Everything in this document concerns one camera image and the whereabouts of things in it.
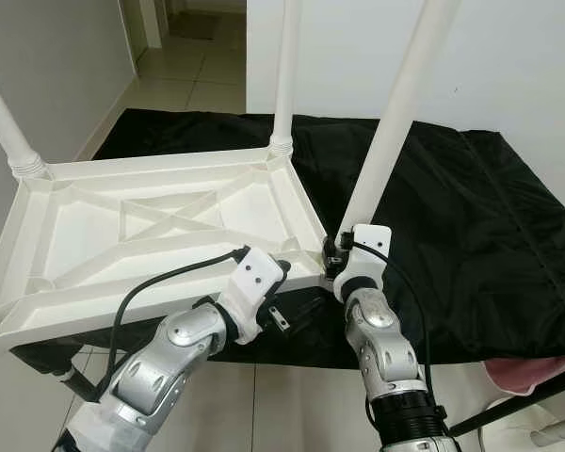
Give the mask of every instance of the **black fabric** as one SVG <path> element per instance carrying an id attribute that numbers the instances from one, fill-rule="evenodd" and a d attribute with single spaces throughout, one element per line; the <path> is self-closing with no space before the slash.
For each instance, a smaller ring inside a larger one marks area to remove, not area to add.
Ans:
<path id="1" fill-rule="evenodd" d="M 269 115 L 126 110 L 95 158 L 265 146 L 271 123 Z M 293 165 L 329 234 L 376 126 L 294 118 Z M 499 134 L 415 122 L 373 223 L 394 231 L 390 255 L 424 302 L 433 362 L 565 355 L 565 207 Z M 410 293 L 391 269 L 385 279 L 388 300 L 422 356 Z M 225 350 L 223 359 L 354 366 L 341 306 L 314 290 L 294 296 L 302 326 L 296 343 L 285 347 L 265 334 Z M 285 316 L 294 314 L 289 306 Z"/>

